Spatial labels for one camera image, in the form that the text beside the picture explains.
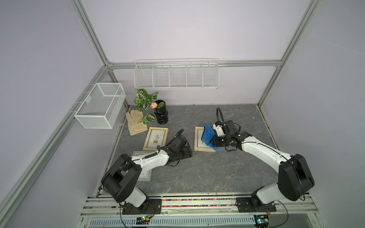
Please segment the blue microfiber cloth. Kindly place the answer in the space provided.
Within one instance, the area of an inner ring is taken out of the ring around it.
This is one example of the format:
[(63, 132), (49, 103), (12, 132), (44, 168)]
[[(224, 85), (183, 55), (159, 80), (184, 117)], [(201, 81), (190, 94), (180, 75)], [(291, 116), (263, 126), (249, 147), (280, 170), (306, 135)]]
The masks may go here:
[(215, 147), (213, 143), (211, 143), (211, 140), (217, 135), (217, 133), (214, 131), (214, 129), (209, 125), (204, 125), (204, 130), (202, 134), (202, 142), (204, 142), (208, 147), (212, 148), (215, 151), (218, 151), (219, 148)]

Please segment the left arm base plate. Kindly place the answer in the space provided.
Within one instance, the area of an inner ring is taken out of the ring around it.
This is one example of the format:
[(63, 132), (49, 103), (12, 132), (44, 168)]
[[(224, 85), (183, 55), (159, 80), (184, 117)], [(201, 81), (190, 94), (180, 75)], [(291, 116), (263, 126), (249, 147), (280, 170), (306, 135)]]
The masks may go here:
[(139, 207), (135, 207), (131, 203), (125, 203), (122, 206), (123, 215), (139, 215), (139, 214), (161, 214), (162, 200), (147, 198)]

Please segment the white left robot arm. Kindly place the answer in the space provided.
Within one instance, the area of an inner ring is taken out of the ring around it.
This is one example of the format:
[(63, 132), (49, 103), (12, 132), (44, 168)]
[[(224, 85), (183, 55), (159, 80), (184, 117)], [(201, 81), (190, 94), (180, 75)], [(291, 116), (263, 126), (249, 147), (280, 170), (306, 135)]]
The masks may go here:
[(112, 164), (101, 180), (101, 187), (116, 202), (132, 204), (139, 210), (148, 205), (149, 197), (136, 187), (143, 172), (160, 166), (172, 166), (174, 162), (188, 159), (193, 152), (188, 140), (183, 135), (176, 135), (167, 145), (156, 148), (156, 151), (143, 156), (123, 154)]

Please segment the gold frame with deer print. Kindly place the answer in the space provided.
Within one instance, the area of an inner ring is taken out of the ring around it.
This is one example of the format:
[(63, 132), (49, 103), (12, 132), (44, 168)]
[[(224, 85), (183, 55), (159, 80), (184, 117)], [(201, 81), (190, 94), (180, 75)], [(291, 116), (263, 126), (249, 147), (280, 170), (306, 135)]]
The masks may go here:
[(195, 127), (195, 135), (194, 135), (194, 150), (196, 152), (212, 152), (214, 153), (215, 150), (209, 146), (207, 146), (202, 141), (202, 135), (203, 135), (204, 127)]

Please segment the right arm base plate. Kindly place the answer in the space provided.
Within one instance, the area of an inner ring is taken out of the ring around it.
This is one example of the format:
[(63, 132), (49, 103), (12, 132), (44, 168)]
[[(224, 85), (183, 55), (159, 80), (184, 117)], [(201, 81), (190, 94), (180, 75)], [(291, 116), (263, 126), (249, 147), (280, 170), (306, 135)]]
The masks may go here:
[(263, 204), (257, 198), (252, 197), (238, 197), (235, 202), (236, 207), (238, 208), (239, 213), (244, 212), (263, 212), (263, 213), (271, 213), (276, 212), (275, 204)]

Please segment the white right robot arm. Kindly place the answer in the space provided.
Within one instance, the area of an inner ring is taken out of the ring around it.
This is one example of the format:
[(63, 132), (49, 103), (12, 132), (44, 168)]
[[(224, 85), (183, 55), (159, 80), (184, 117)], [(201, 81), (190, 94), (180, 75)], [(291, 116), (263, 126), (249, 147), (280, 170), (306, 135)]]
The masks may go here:
[(281, 152), (247, 132), (239, 132), (233, 121), (213, 124), (215, 135), (210, 139), (214, 147), (231, 146), (265, 162), (278, 173), (278, 181), (257, 189), (251, 194), (251, 206), (259, 208), (277, 200), (297, 201), (315, 186), (306, 159), (300, 155)]

